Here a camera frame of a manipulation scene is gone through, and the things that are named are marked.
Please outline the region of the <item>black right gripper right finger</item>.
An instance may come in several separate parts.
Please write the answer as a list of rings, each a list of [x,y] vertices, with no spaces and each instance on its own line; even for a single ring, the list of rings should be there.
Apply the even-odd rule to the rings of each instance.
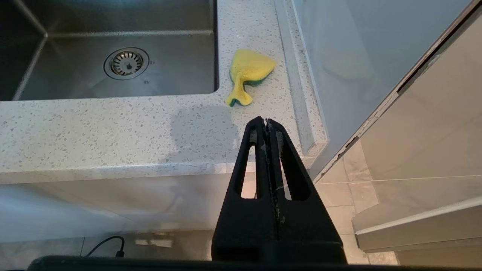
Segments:
[[[275,237],[262,245],[263,260],[346,264],[343,242],[286,129],[272,119],[266,129]]]

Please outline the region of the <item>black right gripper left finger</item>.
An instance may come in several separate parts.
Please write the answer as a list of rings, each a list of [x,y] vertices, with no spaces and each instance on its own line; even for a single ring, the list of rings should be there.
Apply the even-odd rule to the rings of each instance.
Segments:
[[[255,198],[241,196],[249,151],[255,149]],[[250,120],[224,197],[212,239],[214,261],[275,262],[279,230],[276,188],[279,162],[274,161],[267,124]]]

